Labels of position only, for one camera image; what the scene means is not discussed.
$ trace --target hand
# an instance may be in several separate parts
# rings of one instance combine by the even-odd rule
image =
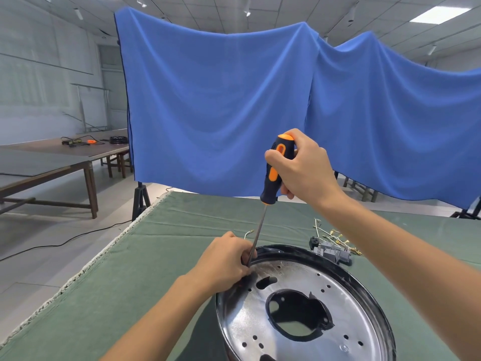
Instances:
[[[266,161],[282,177],[281,193],[289,199],[295,195],[315,207],[341,197],[343,192],[334,177],[326,150],[298,129],[286,134],[291,135],[297,145],[293,160],[275,150],[266,152]]]
[[[229,231],[211,242],[188,275],[206,282],[208,296],[226,291],[250,274],[251,269],[243,263],[247,263],[251,248],[252,242]]]

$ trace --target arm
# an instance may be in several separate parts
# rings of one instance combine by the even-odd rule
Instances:
[[[250,241],[227,232],[215,238],[197,265],[180,276],[169,291],[102,357],[101,361],[167,359],[200,306],[215,293],[231,288],[249,268]]]
[[[298,147],[294,160],[266,152],[283,194],[306,201],[355,243],[460,359],[479,359],[481,273],[350,199],[326,151],[297,129],[289,134]]]

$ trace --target blue cloth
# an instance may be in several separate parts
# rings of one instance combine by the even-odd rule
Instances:
[[[221,35],[115,18],[138,181],[258,196],[264,151],[297,127],[384,194],[462,208],[481,194],[481,70],[426,68],[371,33],[333,48],[305,23]]]
[[[481,70],[426,68],[372,33],[318,42],[306,133],[333,169],[399,199],[469,208],[481,194]]]
[[[304,129],[318,34],[194,31],[134,9],[115,14],[135,179],[221,196],[258,196],[264,152]]]

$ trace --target green tablecloth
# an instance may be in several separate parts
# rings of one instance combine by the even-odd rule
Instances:
[[[262,210],[258,200],[172,193],[16,334],[0,350],[0,360],[98,359],[162,297],[177,276],[195,265],[213,237],[228,230],[243,236],[256,228]],[[481,268],[481,222],[378,214]],[[279,202],[268,209],[259,245],[308,247],[315,234],[314,218],[321,217],[308,205]],[[332,228],[324,220],[322,227]],[[399,360],[456,359],[366,258],[356,257],[347,269],[384,310],[394,331]],[[196,314],[169,359],[226,360],[212,301]]]

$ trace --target round metal plate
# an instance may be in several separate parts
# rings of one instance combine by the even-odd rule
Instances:
[[[346,270],[297,247],[265,246],[257,252],[252,275],[216,296],[217,318],[230,358],[395,360],[394,336],[386,317]],[[292,296],[291,290],[297,293]],[[321,328],[307,335],[312,330],[299,323],[276,323],[272,300],[279,309],[284,301],[304,308],[320,301],[327,315]]]

